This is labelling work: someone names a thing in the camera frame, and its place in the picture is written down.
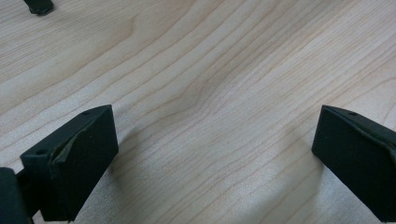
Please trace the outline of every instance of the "wooden table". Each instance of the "wooden table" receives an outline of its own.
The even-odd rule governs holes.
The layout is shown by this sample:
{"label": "wooden table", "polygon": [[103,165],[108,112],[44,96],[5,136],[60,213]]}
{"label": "wooden table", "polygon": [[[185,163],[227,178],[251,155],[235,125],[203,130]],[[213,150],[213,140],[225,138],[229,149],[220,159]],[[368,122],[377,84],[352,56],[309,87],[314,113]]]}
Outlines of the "wooden table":
{"label": "wooden table", "polygon": [[321,105],[396,129],[396,1],[53,2],[1,0],[0,165],[112,104],[76,223],[379,223],[310,148]]}

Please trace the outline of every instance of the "black object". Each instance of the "black object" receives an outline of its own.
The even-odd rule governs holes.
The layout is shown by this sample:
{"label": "black object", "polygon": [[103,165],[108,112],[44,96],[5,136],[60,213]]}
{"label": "black object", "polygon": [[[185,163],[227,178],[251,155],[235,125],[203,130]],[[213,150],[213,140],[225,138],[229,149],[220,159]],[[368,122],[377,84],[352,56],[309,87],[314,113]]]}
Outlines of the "black object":
{"label": "black object", "polygon": [[111,105],[87,110],[0,168],[0,224],[72,221],[119,151]]}
{"label": "black object", "polygon": [[396,221],[396,133],[324,105],[312,152],[382,222]]}
{"label": "black object", "polygon": [[23,0],[32,14],[44,16],[53,10],[53,3],[50,0]]}

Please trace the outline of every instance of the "wood grain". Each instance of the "wood grain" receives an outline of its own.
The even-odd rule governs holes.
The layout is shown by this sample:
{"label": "wood grain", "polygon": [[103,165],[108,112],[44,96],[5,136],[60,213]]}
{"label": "wood grain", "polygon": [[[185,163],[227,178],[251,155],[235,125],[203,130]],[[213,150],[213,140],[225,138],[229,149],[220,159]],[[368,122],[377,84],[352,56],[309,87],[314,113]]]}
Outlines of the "wood grain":
{"label": "wood grain", "polygon": [[321,105],[396,129],[395,1],[0,1],[1,166],[113,105],[76,223],[379,223],[310,148]]}

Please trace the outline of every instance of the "light wood surface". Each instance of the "light wood surface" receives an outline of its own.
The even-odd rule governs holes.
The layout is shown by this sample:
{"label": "light wood surface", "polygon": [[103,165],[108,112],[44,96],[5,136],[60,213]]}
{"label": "light wood surface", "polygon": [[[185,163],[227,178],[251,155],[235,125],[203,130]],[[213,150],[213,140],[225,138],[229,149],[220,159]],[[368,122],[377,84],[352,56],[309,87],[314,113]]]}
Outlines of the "light wood surface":
{"label": "light wood surface", "polygon": [[396,1],[0,2],[1,166],[113,105],[76,223],[379,223],[310,148],[321,105],[396,130]]}

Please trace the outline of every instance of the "black clamp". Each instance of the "black clamp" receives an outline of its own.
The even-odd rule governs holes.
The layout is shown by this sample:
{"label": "black clamp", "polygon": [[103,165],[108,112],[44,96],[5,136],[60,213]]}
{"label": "black clamp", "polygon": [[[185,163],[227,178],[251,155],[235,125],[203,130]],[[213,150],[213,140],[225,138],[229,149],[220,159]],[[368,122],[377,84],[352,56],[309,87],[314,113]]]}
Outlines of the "black clamp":
{"label": "black clamp", "polygon": [[0,224],[72,221],[119,151],[111,105],[87,110],[0,168]]}

